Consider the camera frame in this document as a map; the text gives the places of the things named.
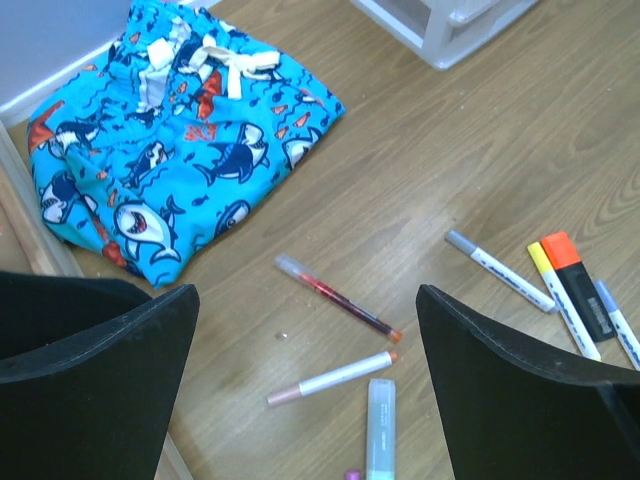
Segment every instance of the orange highlighter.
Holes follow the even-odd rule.
[[[557,232],[540,243],[593,341],[615,337],[607,310],[569,235]]]

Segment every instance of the yellow highlighter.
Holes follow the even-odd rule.
[[[593,340],[589,336],[589,332],[587,332],[584,323],[580,319],[580,315],[578,315],[573,303],[571,303],[569,295],[567,295],[566,290],[562,286],[542,245],[540,245],[540,242],[535,242],[529,245],[527,250],[529,251],[529,255],[531,255],[533,263],[536,264],[536,268],[540,272],[540,276],[542,276],[542,280],[544,280],[549,293],[558,305],[560,314],[562,318],[564,318],[567,328],[569,332],[571,332],[571,336],[578,345],[580,352],[584,357],[601,361],[602,357],[596,348],[596,344],[593,343]]]

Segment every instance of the white baseboard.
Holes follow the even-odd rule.
[[[221,0],[183,0],[180,3],[193,8],[211,8],[220,1]],[[6,128],[10,128],[28,119],[49,95],[71,80],[82,67],[106,52],[114,40],[115,38],[109,40],[104,45],[89,52],[75,62],[66,65],[50,77],[45,78],[40,83],[22,92],[4,105],[0,105],[0,122],[2,122]]]

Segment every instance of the paint marker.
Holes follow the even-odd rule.
[[[596,348],[596,344],[591,340],[589,332],[587,332],[584,323],[582,323],[580,319],[580,315],[578,315],[573,303],[571,303],[558,275],[556,275],[556,272],[553,270],[549,258],[547,258],[547,255],[542,249],[542,245],[540,245],[539,242],[532,243],[527,247],[527,250],[529,250],[529,255],[531,255],[533,263],[536,264],[536,268],[540,272],[549,293],[560,308],[560,314],[562,318],[564,318],[567,328],[575,340],[576,345],[578,345],[580,352],[583,356],[591,360],[601,361],[602,357]]]
[[[348,382],[354,378],[362,377],[377,370],[382,370],[394,364],[398,360],[398,354],[393,350],[378,353],[359,362],[345,365],[331,372],[310,378],[280,392],[272,393],[267,397],[270,407],[277,407],[283,403],[291,402],[300,397],[306,397],[325,388]]]
[[[360,480],[360,470],[348,470],[344,474],[344,480]]]
[[[602,300],[567,233],[554,233],[540,243],[593,341],[615,337]]]
[[[609,312],[609,317],[613,322],[616,332],[618,332],[618,339],[622,344],[622,348],[627,352],[633,368],[640,370],[640,343],[638,343],[638,339],[633,334],[633,330],[631,330],[627,320],[624,318],[624,315],[622,315],[620,307],[618,307],[618,304],[613,299],[613,295],[611,295],[607,285],[602,280],[596,282],[596,290],[607,312]]]
[[[543,312],[556,313],[558,311],[558,307],[553,299],[549,298],[520,275],[500,263],[455,230],[449,230],[447,233],[447,241],[462,253],[470,256],[486,270],[493,273],[496,277],[509,285]]]
[[[378,317],[376,317],[373,313],[365,310],[360,305],[355,304],[344,295],[336,292],[327,284],[322,283],[315,273],[302,265],[300,262],[291,258],[289,255],[281,253],[276,257],[275,263],[280,270],[295,278],[304,285],[311,287],[316,292],[320,293],[323,297],[331,300],[339,307],[342,307],[356,318],[359,318],[370,327],[376,329],[393,343],[398,343],[400,340],[402,340],[402,332],[390,327]]]
[[[396,448],[396,384],[369,382],[367,480],[394,480]]]

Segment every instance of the black plastic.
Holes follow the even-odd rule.
[[[640,373],[540,342],[433,286],[417,309],[456,480],[640,478]]]
[[[195,288],[0,272],[0,292],[0,478],[153,480]]]
[[[615,337],[607,309],[584,265],[574,263],[556,273],[593,341],[603,342]]]

